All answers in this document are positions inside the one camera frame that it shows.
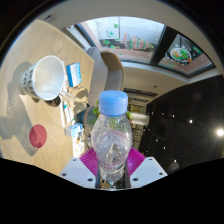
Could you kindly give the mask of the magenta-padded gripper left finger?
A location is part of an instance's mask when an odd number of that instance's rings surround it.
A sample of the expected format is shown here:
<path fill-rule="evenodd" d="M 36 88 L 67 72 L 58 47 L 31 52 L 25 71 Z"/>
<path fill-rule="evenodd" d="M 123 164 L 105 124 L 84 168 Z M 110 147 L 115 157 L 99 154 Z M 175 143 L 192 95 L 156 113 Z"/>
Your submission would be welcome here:
<path fill-rule="evenodd" d="M 80 158 L 72 158 L 59 176 L 84 188 L 98 188 L 100 174 L 94 149 L 87 150 Z"/>

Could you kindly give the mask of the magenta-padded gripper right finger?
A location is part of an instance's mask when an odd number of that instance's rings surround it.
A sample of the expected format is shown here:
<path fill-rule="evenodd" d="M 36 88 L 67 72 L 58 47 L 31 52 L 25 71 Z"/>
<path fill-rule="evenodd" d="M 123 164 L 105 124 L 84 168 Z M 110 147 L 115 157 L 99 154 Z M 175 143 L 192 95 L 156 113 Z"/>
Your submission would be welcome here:
<path fill-rule="evenodd" d="M 140 188 L 166 177 L 167 173 L 154 157 L 145 157 L 132 148 L 126 160 L 125 186 Z"/>

